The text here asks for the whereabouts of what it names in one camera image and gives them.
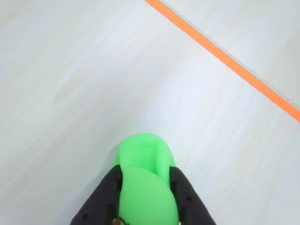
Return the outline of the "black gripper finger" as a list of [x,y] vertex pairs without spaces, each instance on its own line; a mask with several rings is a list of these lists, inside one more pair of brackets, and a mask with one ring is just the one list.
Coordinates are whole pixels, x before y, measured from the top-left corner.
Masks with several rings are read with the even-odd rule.
[[73,225],[112,225],[119,214],[122,171],[114,166],[71,220]]
[[170,188],[182,225],[216,225],[206,206],[184,173],[177,167],[169,169]]

